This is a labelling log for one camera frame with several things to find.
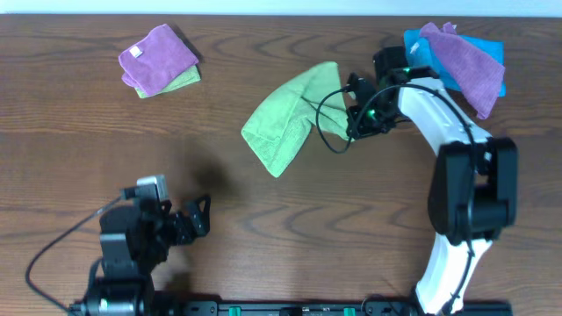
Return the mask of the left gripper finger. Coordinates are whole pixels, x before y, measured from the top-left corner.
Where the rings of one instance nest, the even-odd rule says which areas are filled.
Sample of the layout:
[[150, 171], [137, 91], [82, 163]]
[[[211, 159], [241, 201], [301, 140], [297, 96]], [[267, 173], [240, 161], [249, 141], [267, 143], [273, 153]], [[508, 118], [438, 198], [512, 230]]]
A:
[[210, 232], [211, 197], [205, 194], [184, 204], [194, 237], [205, 237]]
[[173, 210], [172, 203], [169, 200], [164, 200], [160, 203], [162, 222], [165, 226], [175, 226], [180, 222], [184, 215], [180, 209]]

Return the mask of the green microfiber cloth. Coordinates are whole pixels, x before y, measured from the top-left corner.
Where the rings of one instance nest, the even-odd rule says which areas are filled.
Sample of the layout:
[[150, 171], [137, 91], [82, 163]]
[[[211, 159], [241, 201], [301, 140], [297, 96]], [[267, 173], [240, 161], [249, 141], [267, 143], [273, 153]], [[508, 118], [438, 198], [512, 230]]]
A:
[[282, 175], [314, 126], [348, 139], [341, 87], [338, 64], [325, 61], [281, 85], [252, 113], [241, 136], [272, 176]]

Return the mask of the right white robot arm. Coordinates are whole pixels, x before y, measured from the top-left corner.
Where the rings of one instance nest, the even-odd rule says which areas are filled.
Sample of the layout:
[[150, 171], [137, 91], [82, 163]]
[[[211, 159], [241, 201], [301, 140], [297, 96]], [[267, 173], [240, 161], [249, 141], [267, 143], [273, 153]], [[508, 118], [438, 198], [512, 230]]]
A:
[[376, 82], [351, 74], [346, 91], [353, 140], [389, 133], [411, 121], [436, 155], [428, 214], [436, 237], [429, 263], [401, 315], [496, 314], [463, 300], [483, 254], [515, 222], [518, 152], [510, 138], [495, 138], [454, 102], [429, 66], [408, 64], [404, 47], [372, 57]]

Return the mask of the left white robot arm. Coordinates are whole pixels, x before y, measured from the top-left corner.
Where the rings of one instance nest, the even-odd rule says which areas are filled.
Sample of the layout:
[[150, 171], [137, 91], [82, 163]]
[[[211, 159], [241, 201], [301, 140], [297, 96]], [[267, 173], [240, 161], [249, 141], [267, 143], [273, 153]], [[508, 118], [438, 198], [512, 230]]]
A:
[[192, 244], [210, 231], [211, 197], [203, 195], [172, 212], [171, 202], [135, 197], [100, 219], [101, 277], [90, 276], [75, 311], [82, 315], [182, 315], [184, 304], [157, 291], [152, 271], [169, 249]]

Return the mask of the purple cloth on blue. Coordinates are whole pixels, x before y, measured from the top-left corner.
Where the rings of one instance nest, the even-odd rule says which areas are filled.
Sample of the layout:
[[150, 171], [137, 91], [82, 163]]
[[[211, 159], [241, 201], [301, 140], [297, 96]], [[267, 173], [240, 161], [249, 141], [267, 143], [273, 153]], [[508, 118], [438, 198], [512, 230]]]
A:
[[497, 99], [506, 94], [504, 44], [459, 35], [451, 23], [442, 27], [427, 23], [419, 36], [429, 43], [432, 53], [477, 112], [478, 118], [487, 119]]

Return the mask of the folded green cloth under purple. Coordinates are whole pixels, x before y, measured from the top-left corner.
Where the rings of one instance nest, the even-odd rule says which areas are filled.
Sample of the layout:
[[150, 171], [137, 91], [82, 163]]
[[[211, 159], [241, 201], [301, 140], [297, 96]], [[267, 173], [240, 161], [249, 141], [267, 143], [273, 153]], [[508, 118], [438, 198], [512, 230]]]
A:
[[136, 75], [124, 73], [121, 76], [122, 79], [126, 77], [129, 85], [137, 91], [140, 98], [171, 92], [201, 80], [196, 66], [184, 69], [157, 67]]

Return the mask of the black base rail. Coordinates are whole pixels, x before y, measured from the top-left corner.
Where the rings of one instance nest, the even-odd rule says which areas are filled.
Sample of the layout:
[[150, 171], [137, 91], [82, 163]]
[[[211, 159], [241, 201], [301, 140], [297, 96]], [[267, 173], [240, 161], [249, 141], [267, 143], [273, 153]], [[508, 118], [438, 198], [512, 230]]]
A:
[[184, 316], [399, 316], [422, 315], [408, 302], [382, 299], [364, 303], [218, 303], [191, 301], [162, 315]]

